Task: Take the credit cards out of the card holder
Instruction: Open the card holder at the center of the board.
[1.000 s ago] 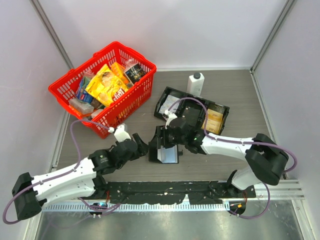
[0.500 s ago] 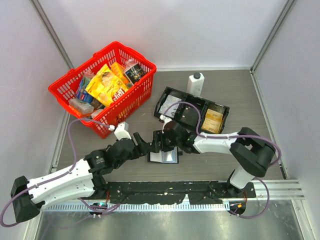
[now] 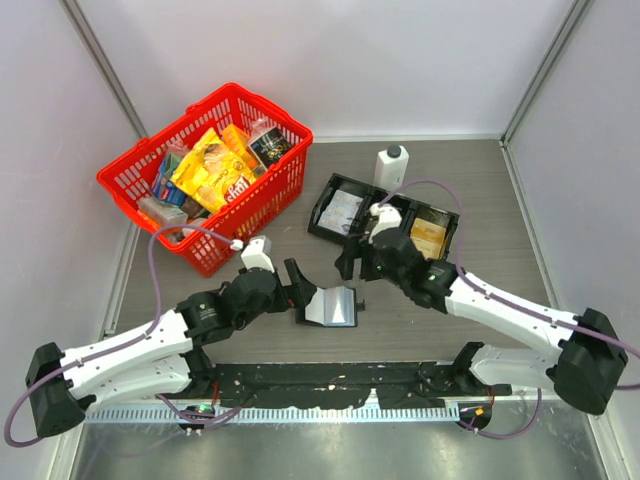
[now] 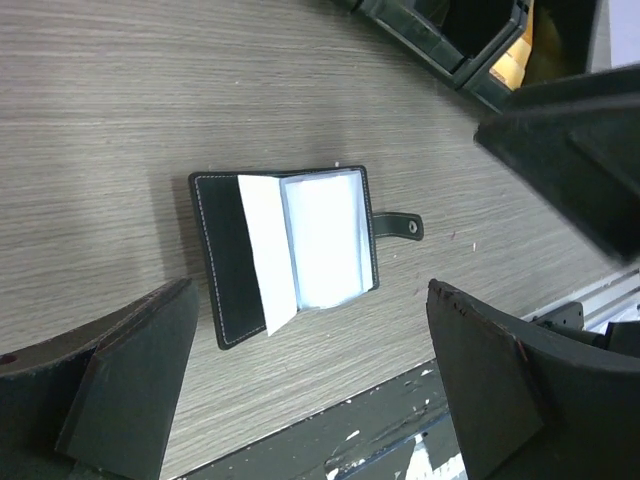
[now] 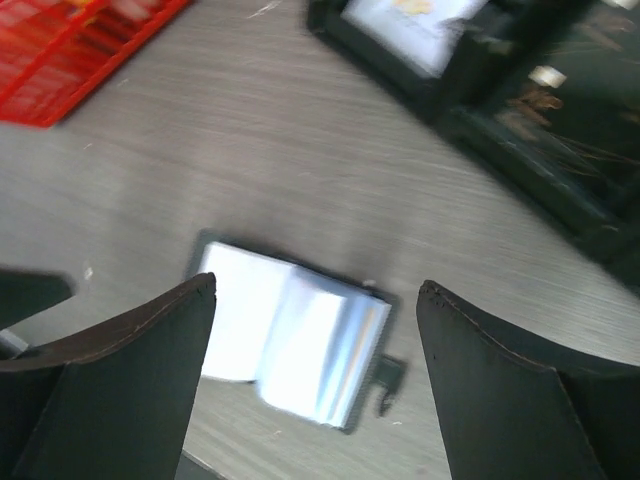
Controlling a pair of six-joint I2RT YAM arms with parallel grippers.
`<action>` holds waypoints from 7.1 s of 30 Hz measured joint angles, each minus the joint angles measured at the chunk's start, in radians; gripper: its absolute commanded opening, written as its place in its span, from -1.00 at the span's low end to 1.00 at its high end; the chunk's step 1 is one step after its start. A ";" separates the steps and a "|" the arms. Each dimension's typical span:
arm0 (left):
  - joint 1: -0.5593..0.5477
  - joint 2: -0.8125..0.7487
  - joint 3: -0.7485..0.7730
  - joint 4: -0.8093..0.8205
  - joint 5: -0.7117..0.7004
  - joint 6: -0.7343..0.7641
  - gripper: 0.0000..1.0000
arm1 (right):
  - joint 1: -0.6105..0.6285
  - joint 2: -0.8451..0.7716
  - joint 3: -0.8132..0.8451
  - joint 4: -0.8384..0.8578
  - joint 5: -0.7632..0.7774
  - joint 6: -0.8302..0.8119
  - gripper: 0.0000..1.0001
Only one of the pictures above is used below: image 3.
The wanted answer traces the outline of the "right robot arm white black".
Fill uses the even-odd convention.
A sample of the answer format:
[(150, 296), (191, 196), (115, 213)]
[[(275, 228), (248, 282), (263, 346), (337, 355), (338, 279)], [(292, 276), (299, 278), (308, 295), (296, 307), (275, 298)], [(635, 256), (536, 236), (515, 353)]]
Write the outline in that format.
[(362, 279), (385, 279), (422, 308), (475, 321), (520, 342), (505, 350), (467, 344), (451, 371), (462, 394), (484, 386), (527, 386), (551, 390), (568, 405), (601, 415), (619, 387), (628, 355), (609, 318), (597, 310), (574, 314), (524, 300), (459, 265), (425, 258), (397, 228), (349, 235), (335, 262), (343, 277), (352, 275), (355, 259), (362, 261)]

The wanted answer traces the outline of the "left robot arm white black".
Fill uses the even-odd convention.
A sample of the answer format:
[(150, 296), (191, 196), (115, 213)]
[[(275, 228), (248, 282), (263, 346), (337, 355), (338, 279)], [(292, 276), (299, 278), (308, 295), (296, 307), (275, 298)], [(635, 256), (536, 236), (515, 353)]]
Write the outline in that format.
[(76, 427), (91, 408), (128, 393), (115, 384), (116, 378), (149, 369), (164, 358), (176, 358), (177, 373), (157, 374), (140, 384), (139, 393), (206, 396), (214, 376), (204, 346), (230, 338), (262, 314), (290, 308), (304, 312), (318, 292), (295, 260), (284, 265), (288, 285), (276, 271), (243, 268), (233, 281), (195, 293), (156, 320), (121, 335), (67, 351), (54, 342), (38, 347), (25, 378), (36, 437)]

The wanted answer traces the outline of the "black leather card holder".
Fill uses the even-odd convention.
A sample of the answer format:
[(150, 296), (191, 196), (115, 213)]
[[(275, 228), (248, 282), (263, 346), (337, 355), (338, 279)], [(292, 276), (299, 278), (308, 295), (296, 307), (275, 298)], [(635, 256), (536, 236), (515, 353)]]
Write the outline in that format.
[(358, 326), (358, 314), (365, 308), (365, 301), (358, 300), (353, 288), (318, 288), (310, 303), (296, 310), (295, 322), (313, 327), (355, 328)]

